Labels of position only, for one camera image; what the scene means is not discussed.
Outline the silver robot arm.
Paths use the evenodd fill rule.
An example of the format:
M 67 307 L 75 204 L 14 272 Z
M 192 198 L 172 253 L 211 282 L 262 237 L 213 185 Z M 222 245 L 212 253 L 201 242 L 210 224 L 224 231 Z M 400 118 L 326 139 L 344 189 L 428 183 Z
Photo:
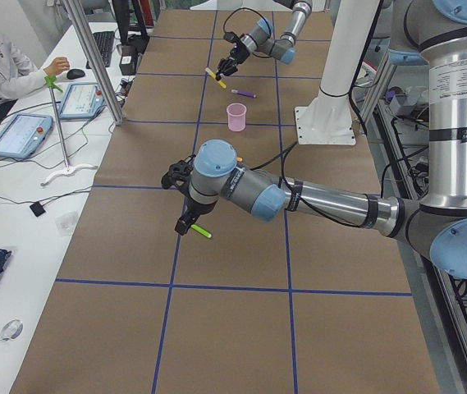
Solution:
M 305 22 L 313 11 L 312 1 L 277 1 L 277 3 L 291 10 L 291 19 L 283 32 L 274 37 L 273 23 L 258 11 L 248 7 L 241 7 L 232 12 L 223 23 L 223 38 L 233 48 L 227 57 L 220 60 L 217 65 L 214 79 L 220 81 L 224 76 L 231 76 L 238 71 L 238 66 L 244 63 L 251 55 L 256 57 L 269 57 L 285 64 L 290 64 L 295 57 L 295 44 L 304 28 Z M 237 34 L 228 31 L 226 23 L 235 13 L 241 10 L 252 11 L 259 16 L 259 20 L 249 33 Z
M 219 199 L 264 221 L 282 210 L 305 211 L 375 229 L 467 279 L 467 1 L 395 2 L 389 51 L 395 63 L 429 66 L 429 185 L 422 199 L 359 194 L 274 175 L 239 162 L 225 140 L 209 140 L 162 178 L 163 188 L 185 196 L 176 232 L 187 233 Z

